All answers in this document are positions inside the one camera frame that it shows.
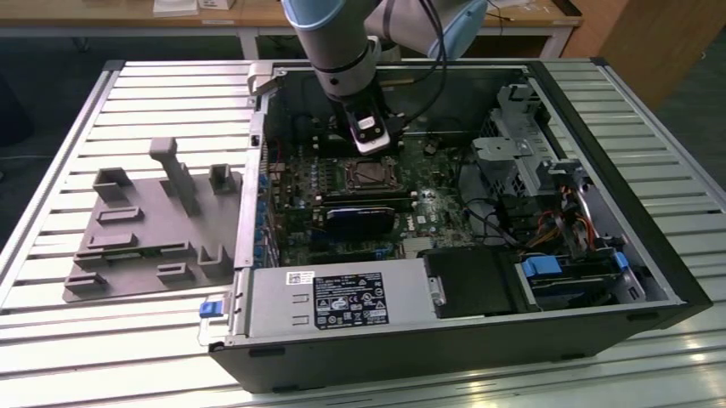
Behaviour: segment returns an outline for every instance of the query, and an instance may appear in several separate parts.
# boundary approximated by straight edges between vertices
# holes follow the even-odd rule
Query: black cable
[[[432,4],[432,0],[420,0],[421,6],[424,7],[425,12],[428,13],[429,21],[432,22],[432,26],[434,27],[434,31],[440,40],[440,56],[442,58],[442,81],[440,83],[440,88],[436,92],[434,98],[424,105],[424,107],[406,118],[405,121],[405,127],[412,124],[413,121],[416,121],[421,115],[432,109],[432,106],[434,106],[436,101],[440,99],[444,93],[444,89],[446,88],[446,71],[448,71],[448,54],[446,54],[446,44],[444,43],[444,26],[442,21],[440,19],[440,15],[436,12],[436,7]]]
[[[505,18],[502,17],[502,9],[500,8],[498,5],[492,3],[492,0],[488,0],[488,3],[494,6],[494,8],[497,9],[497,14],[500,14],[497,17],[500,18],[500,37],[501,37],[504,36],[504,20],[505,20]]]

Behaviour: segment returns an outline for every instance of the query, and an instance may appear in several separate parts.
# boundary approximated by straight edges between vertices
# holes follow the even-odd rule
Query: slotted metal work surface
[[[721,190],[588,60],[550,62],[569,98],[715,307],[643,333],[597,357],[560,364],[252,395],[198,343],[202,299],[226,287],[66,304],[99,167],[159,177],[155,136],[178,137],[193,173],[229,162],[245,172],[245,61],[127,63],[102,74],[79,121],[11,238],[0,265],[0,406],[659,406],[726,404],[726,215]],[[574,154],[562,130],[565,150]]]

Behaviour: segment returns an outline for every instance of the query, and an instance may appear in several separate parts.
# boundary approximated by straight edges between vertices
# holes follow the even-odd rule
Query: blue latch
[[[625,257],[625,254],[623,252],[616,252],[616,262],[621,270],[627,270],[628,267],[631,266],[628,264],[628,258]]]
[[[537,275],[562,274],[564,269],[553,256],[532,257],[522,263],[522,270],[528,278]]]
[[[205,302],[201,306],[201,318],[209,319],[210,317],[223,317],[223,301]]]

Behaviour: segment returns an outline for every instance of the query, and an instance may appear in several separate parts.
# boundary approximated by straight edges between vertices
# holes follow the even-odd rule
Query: robotic arm
[[[284,0],[338,123],[352,129],[360,152],[389,147],[405,129],[384,100],[376,55],[368,35],[393,41],[437,59],[457,59],[485,19],[485,0]],[[433,21],[438,16],[442,26]]]

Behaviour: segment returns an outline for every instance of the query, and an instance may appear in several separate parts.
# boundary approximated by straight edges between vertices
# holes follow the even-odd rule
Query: wooden cabinet
[[[726,0],[572,0],[584,14],[564,57],[601,56],[655,109],[726,24]]]

